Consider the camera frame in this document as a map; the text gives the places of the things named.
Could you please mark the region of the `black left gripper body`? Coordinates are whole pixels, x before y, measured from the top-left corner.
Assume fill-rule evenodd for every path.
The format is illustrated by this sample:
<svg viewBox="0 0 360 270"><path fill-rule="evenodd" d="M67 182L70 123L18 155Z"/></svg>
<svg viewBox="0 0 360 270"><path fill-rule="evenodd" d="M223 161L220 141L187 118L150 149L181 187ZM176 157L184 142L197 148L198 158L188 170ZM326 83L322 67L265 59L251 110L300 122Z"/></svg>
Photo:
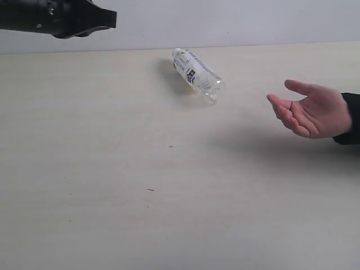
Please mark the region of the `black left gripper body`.
<svg viewBox="0 0 360 270"><path fill-rule="evenodd" d="M1 1L1 29L49 34L57 39L87 37L115 29L117 12L88 0Z"/></svg>

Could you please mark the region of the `person's open hand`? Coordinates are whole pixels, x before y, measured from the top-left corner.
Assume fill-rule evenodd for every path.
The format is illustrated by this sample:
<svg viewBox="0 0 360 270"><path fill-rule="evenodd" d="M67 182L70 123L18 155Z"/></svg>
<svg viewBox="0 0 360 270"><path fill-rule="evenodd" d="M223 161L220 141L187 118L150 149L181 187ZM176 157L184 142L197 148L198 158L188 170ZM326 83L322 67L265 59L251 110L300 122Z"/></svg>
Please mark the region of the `person's open hand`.
<svg viewBox="0 0 360 270"><path fill-rule="evenodd" d="M331 138L347 133L352 118L343 95L318 84L286 80L285 87L304 96L301 100L286 100L267 95L283 125L298 136L310 139Z"/></svg>

